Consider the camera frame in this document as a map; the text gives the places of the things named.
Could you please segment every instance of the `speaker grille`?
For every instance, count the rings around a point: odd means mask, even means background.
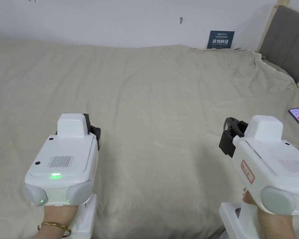
[[[296,160],[279,160],[290,173],[299,173],[299,162]]]
[[[69,168],[72,163],[73,156],[53,156],[50,159],[48,168]]]

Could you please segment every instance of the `forearm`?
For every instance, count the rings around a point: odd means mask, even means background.
[[[297,239],[292,216],[269,214],[258,209],[258,221],[264,239]]]
[[[61,239],[65,230],[54,226],[42,226],[33,239]]]

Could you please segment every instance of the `hand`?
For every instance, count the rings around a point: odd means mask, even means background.
[[[43,222],[60,223],[70,226],[79,206],[45,206]]]

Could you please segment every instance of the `gray round button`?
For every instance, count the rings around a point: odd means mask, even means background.
[[[92,189],[91,181],[71,186],[67,191],[67,200],[72,205],[80,205],[91,196]]]
[[[295,196],[277,188],[263,188],[261,201],[264,207],[274,214],[291,215],[296,208]]]
[[[23,193],[36,207],[40,207],[48,201],[45,191],[37,186],[24,184]]]

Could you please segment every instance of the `sticker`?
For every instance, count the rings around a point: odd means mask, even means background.
[[[234,34],[234,31],[211,30],[207,49],[231,48],[231,43],[234,38]]]
[[[249,182],[252,184],[255,180],[255,175],[250,170],[250,168],[248,167],[248,165],[246,164],[246,162],[244,160],[241,162],[240,166],[241,166],[241,169],[244,171],[245,175],[247,176]]]

